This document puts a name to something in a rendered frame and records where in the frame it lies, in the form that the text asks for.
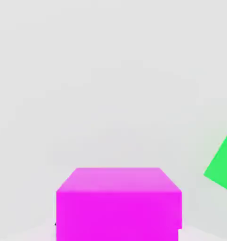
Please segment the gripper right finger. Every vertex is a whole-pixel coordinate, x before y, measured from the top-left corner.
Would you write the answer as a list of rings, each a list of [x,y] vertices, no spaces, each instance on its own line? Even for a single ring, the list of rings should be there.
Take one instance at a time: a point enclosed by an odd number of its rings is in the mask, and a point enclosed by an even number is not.
[[[199,229],[184,225],[179,230],[179,241],[213,241],[213,238]]]

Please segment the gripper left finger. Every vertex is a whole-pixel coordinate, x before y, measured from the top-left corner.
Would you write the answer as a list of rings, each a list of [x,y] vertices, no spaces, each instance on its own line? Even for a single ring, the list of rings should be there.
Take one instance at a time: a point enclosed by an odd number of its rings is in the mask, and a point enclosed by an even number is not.
[[[56,222],[46,223],[28,230],[21,241],[56,241]]]

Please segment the small magenta cube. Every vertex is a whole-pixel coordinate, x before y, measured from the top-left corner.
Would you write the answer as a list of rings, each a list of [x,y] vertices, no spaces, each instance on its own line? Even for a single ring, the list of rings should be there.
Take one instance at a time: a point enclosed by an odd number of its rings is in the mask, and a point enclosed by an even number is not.
[[[179,241],[182,193],[159,168],[77,168],[56,192],[56,241]]]

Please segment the small green cube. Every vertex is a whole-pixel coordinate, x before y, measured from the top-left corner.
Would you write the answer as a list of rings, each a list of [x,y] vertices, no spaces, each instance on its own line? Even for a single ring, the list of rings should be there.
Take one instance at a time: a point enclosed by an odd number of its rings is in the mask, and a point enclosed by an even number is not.
[[[204,176],[227,189],[227,136],[205,170]]]

